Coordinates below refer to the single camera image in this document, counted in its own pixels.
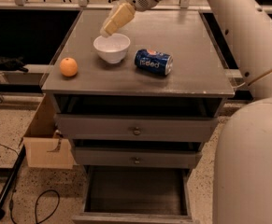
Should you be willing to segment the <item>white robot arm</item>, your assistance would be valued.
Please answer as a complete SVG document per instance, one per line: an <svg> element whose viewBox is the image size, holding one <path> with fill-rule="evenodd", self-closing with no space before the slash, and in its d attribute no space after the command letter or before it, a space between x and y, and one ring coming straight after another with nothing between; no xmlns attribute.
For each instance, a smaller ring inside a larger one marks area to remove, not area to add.
<svg viewBox="0 0 272 224"><path fill-rule="evenodd" d="M125 0L100 32L114 34L162 0ZM255 0L208 0L254 100L224 125L215 154L213 224L272 224L272 20Z"/></svg>

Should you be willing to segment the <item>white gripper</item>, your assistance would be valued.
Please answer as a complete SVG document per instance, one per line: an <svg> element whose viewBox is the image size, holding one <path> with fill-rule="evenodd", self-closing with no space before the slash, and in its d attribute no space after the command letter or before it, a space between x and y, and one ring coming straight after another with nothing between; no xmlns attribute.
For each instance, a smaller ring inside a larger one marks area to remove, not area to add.
<svg viewBox="0 0 272 224"><path fill-rule="evenodd" d="M100 35L102 37L110 37L119 29L130 22L134 17L136 10L145 11L155 7L157 0L126 0L128 3L121 3L114 6L108 17L105 19Z"/></svg>

